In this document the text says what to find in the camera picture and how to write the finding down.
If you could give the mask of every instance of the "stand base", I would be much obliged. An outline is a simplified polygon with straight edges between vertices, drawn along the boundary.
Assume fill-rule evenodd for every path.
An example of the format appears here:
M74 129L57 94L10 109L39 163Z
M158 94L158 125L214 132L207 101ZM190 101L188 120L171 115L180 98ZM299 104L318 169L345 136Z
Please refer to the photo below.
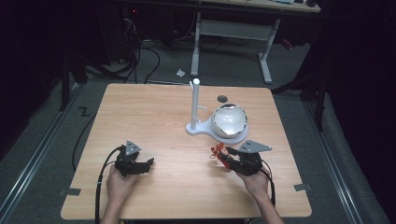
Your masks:
M188 123L186 126L186 130L187 133L191 135L196 135L199 133L208 134L212 136L215 140L229 145L240 143L248 136L248 125L246 126L245 130L242 131L241 134L236 136L235 138L223 138L215 133L215 131L212 129L211 124L212 124L212 119L208 119L207 121L197 123L195 129L193 130L191 128L191 123Z

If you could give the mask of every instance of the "white pole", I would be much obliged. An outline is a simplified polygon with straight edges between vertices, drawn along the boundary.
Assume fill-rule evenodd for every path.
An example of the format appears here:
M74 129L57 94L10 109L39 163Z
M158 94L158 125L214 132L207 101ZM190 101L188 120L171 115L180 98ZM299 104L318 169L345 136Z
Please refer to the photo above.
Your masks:
M192 81L192 107L191 107L191 129L195 130L197 123L198 97L199 97L199 79Z

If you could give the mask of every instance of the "gray floor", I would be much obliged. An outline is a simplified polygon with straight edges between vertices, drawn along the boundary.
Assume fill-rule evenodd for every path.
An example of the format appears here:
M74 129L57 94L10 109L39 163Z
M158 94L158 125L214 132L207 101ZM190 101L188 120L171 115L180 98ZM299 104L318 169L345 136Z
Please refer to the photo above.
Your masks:
M263 43L239 41L236 45L235 42L237 41L228 40L221 45L216 42L202 45L199 75L202 85L274 89L294 79L309 50L307 45L293 49L273 45L268 58L273 83L266 85L257 58ZM149 78L149 83L187 84L192 80L189 76L192 45L189 42L179 44L170 49L159 43L153 48L160 56L160 64ZM146 42L145 46L154 45L153 42ZM141 50L140 62L136 69L138 83L142 83L157 62L156 54L146 49ZM178 77L178 69L185 71L186 75ZM86 85L76 87L73 91L74 102L64 113L58 112L61 105L61 87L58 84L46 103L33 114L26 130L0 163L0 200L9 202L12 199L15 205L5 207L3 203L0 214L6 215L2 217L5 223L92 223L91 220L71 221L61 218L64 203L62 190L69 187L73 178L72 152L78 137L97 111L106 85L112 82L120 81L90 76ZM128 83L135 83L134 74L129 77ZM319 133L311 116L311 105L315 102L301 102L298 93L286 91L274 95L274 98L300 175L304 183L312 188L307 195L313 213L310 217L285 218L286 223L389 223L350 153L332 111L331 99L326 98L324 132ZM81 116L81 107L86 107L86 114L91 116ZM54 135L46 136L46 131L51 128L54 120L61 121L59 128L52 127L56 132ZM90 128L91 125L78 144L77 162ZM50 141L43 145L43 139ZM330 159L324 148L330 150ZM41 155L37 156L35 152L38 150ZM35 156L43 159L32 165L30 159ZM24 170L27 165L36 169ZM19 178L29 172L29 176L33 178L26 179L26 189L22 188L17 196L7 197ZM337 176L342 177L342 183L334 178ZM346 187L346 194L343 194L345 191L340 191L340 186ZM345 204L348 200L342 199L345 196L353 202L352 208L350 204Z

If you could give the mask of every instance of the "tape piece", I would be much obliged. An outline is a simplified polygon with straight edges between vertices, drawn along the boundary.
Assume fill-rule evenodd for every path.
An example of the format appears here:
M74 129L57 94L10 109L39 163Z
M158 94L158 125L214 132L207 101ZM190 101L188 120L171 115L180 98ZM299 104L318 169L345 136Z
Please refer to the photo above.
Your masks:
M309 191L312 189L312 187L310 184L299 184L299 185L294 185L294 189L296 191L300 191L300 190Z
M65 197L66 195L74 195L78 196L81 192L81 189L61 189L59 191L59 196Z

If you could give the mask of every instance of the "table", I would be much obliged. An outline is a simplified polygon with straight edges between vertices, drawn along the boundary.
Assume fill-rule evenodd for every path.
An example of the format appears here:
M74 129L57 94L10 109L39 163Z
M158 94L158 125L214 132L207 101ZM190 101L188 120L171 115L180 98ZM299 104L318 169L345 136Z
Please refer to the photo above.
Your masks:
M269 0L201 0L205 3L217 3L224 5L235 5L242 7L263 7L276 10L289 10L299 12L313 12L319 13L320 7L318 5L309 7L304 1L302 4L283 4L276 1ZM280 19L275 19L272 25L257 25L239 22L228 21L212 21L202 20L201 13L197 13L197 20L195 25L195 44L191 61L191 76L198 77L199 70L199 52L200 52L200 36L201 35L217 35L233 38L245 38L266 41L263 52L260 53L259 62L262 68L262 75L266 84L272 83L271 74L268 68L267 57L270 52L271 46L276 36L276 31L279 26Z
M282 217L307 217L311 207L270 90L265 88L200 87L198 118L206 120L222 103L242 106L249 125L247 139L273 148L261 152L276 185L276 209ZM61 212L64 219L94 219L96 182L101 167L116 147L131 140L142 148L138 161L154 158L148 174L140 176L126 201L123 219L246 218L260 212L242 180L210 159L216 142L206 134L189 135L190 86L110 84L92 125ZM232 147L238 148L242 143ZM107 179L108 167L104 180ZM100 216L107 202L102 186Z

